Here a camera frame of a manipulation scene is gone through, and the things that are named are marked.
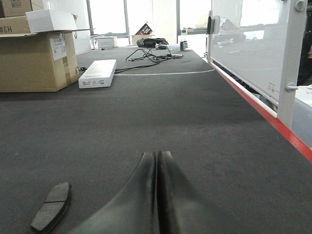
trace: sticker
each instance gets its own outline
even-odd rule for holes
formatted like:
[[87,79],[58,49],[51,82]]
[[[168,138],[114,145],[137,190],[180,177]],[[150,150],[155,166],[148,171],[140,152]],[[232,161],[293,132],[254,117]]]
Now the sticker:
[[11,0],[12,8],[21,7],[21,0]]
[[50,44],[54,61],[66,57],[67,54],[64,34],[60,34],[58,37],[51,38]]
[[104,80],[83,81],[82,85],[104,85]]
[[269,82],[268,91],[274,93],[274,92],[276,91],[276,90],[275,90],[275,84]]

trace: gray carpet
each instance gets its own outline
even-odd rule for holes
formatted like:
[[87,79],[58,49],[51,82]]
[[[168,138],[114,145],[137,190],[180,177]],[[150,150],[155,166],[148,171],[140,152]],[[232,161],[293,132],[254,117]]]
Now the gray carpet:
[[[117,58],[117,68],[133,66],[124,59],[134,49],[92,51],[78,62]],[[127,73],[207,70],[190,51]],[[68,181],[72,202],[52,231],[65,233],[122,188],[143,152],[159,150],[171,151],[196,189],[251,233],[311,233],[311,164],[216,71],[0,94],[0,120],[2,234],[33,233],[29,224],[48,192]]]

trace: shipping label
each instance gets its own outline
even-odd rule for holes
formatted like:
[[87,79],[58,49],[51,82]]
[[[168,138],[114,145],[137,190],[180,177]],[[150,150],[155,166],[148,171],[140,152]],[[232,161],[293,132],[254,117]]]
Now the shipping label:
[[92,85],[92,86],[97,86],[97,85],[104,85],[104,80],[88,80],[88,81],[83,81],[82,85]]
[[50,44],[54,61],[67,56],[64,34],[51,38]]
[[21,7],[21,0],[11,0],[12,8]]

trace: white flat box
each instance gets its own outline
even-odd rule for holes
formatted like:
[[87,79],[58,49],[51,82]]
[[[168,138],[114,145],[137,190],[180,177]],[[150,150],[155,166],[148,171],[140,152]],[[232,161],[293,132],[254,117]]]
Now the white flat box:
[[96,60],[78,79],[79,88],[110,87],[116,70],[116,60]]
[[26,12],[31,33],[76,30],[74,16],[67,12],[39,10]]

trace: black cable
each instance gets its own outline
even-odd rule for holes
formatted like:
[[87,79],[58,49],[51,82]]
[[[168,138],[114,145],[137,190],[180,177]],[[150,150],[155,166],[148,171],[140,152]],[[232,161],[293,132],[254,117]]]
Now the black cable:
[[[141,65],[141,66],[136,66],[136,67],[129,67],[129,68],[122,68],[122,69],[116,69],[115,70],[115,74],[118,74],[118,73],[121,73],[121,72],[125,72],[125,71],[129,71],[131,69],[134,69],[134,68],[145,68],[145,67],[151,67],[151,66],[155,66],[157,64],[160,64],[161,62],[163,61],[167,61],[167,60],[170,60],[172,59],[172,54],[167,46],[167,50],[169,51],[169,54],[165,55],[165,56],[156,56],[156,55],[153,55],[152,53],[152,49],[155,48],[156,46],[152,47],[152,48],[149,48],[148,51],[145,51],[142,47],[140,49],[137,49],[135,50],[133,53],[131,53],[127,58],[126,58],[126,61],[135,61],[135,60],[143,60],[145,58],[148,58],[150,61],[153,62],[153,64],[150,64],[150,65]],[[137,51],[142,51],[144,54],[142,57],[139,57],[139,58],[131,58],[129,59],[133,54],[135,54]]]

